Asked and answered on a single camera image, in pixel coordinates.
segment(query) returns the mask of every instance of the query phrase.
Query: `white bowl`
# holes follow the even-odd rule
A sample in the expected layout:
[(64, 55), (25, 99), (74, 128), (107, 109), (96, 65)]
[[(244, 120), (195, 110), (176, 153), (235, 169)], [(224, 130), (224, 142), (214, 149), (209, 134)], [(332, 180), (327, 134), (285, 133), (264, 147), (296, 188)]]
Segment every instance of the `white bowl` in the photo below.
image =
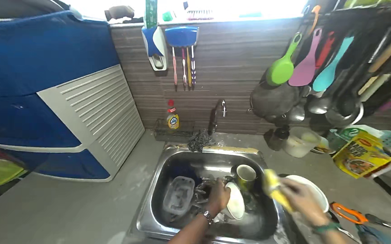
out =
[(311, 182), (311, 181), (307, 180), (306, 178), (299, 176), (299, 175), (288, 175), (288, 176), (286, 176), (286, 178), (309, 186), (313, 195), (314, 195), (314, 198), (319, 203), (320, 208), (322, 208), (324, 213), (328, 212), (328, 210), (329, 210), (328, 199), (326, 198), (323, 191), (319, 187), (317, 187), (317, 185), (315, 185), (313, 182)]
[(222, 212), (230, 218), (242, 219), (245, 212), (245, 204), (239, 187), (233, 182), (227, 183), (225, 187), (230, 188), (230, 200)]

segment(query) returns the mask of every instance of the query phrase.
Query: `green spatula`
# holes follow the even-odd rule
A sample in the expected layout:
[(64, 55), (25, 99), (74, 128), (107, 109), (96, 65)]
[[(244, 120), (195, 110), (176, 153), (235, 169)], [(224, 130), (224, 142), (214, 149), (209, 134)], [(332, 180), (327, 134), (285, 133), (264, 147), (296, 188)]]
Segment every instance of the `green spatula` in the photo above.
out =
[(300, 43), (301, 39), (302, 34), (300, 32), (296, 33), (289, 45), (289, 48), (287, 49), (286, 54), (279, 60), (276, 60), (268, 69), (268, 72), (266, 73), (266, 81), (268, 81), (270, 85), (281, 85), (288, 81), (290, 77), (292, 77), (293, 63), (290, 60), (290, 57)]

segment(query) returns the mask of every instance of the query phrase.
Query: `plastic drawer unit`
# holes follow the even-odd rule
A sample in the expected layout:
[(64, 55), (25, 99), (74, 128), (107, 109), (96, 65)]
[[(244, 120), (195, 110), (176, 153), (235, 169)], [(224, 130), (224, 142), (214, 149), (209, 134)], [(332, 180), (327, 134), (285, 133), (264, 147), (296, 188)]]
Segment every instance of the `plastic drawer unit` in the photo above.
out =
[(0, 148), (50, 177), (109, 181), (144, 132), (108, 24), (0, 21)]

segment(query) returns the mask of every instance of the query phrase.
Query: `food packet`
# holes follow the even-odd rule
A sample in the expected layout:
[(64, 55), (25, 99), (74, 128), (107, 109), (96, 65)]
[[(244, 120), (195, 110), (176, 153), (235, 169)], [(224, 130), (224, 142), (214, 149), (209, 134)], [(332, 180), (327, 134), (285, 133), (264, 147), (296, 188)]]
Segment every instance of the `food packet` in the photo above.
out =
[(333, 160), (339, 169), (360, 178), (391, 162), (391, 157), (384, 152), (379, 138), (360, 131), (333, 156)]

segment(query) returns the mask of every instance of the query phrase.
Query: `white louvered panel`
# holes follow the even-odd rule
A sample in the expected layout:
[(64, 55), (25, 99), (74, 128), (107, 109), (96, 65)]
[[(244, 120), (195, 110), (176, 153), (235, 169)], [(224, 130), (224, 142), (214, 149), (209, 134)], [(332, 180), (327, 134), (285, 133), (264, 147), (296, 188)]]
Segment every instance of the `white louvered panel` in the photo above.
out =
[(144, 132), (144, 127), (135, 106), (132, 106), (98, 139), (99, 144), (112, 161), (120, 165)]
[(120, 65), (37, 94), (112, 177), (144, 132)]
[(94, 136), (135, 105), (120, 66), (67, 82), (58, 90)]

